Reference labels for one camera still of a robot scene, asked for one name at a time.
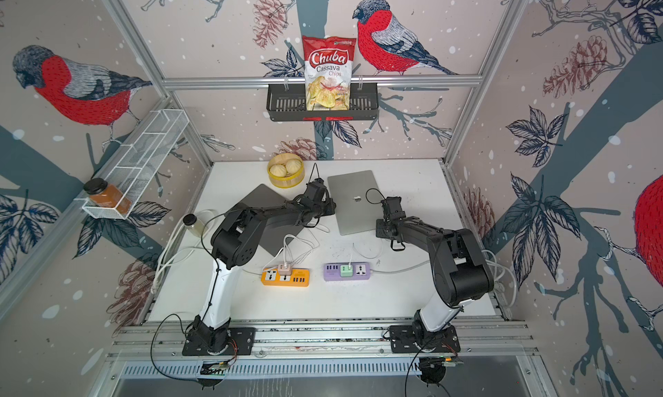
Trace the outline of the green charger adapter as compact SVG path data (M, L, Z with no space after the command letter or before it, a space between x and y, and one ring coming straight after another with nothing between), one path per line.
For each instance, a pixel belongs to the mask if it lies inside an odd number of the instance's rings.
M354 267L351 264L342 265L340 267L340 275L342 277L352 277L354 275Z

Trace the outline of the pink charger adapter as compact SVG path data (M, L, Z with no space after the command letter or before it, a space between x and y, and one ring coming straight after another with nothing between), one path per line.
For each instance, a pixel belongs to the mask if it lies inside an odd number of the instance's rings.
M293 272L293 266L290 263L280 263L277 267L277 271L281 276L291 275Z

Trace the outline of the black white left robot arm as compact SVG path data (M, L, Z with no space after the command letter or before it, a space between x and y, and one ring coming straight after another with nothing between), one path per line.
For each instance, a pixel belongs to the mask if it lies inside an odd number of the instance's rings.
M214 231L203 249L213 260L212 281L207 304L185 331L182 354L186 357L224 355L238 346L235 338L251 340L246 334L231 333L231 302L243 265L257 253L264 231L305 226L312 220L335 214L334 203L325 182L318 178L307 183L304 193L281 205L252 207L238 203L224 214L224 221Z

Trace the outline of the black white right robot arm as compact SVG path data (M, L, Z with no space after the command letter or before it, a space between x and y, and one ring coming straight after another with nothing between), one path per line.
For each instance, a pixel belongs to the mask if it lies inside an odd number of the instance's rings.
M398 252L412 244L428 253L435 293L414 314L414 344L428 352L460 352L452 321L462 308L494 289L494 276L472 231L446 230L408 216L400 197L380 201L383 217L376 221L376 236L388 239Z

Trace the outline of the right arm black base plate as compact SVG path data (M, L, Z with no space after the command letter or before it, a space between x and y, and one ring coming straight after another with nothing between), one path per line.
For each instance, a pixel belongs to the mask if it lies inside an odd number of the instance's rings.
M412 326L390 326L386 338L394 354L414 354L421 351L457 355L461 351L456 328L451 325L436 332L426 331L423 326L416 329Z

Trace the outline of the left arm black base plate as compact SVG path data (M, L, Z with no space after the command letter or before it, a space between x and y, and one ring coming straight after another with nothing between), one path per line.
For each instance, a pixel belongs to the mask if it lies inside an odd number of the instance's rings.
M250 327L220 327L211 330L202 325L186 334L182 349L185 357L249 356L255 342L256 329Z

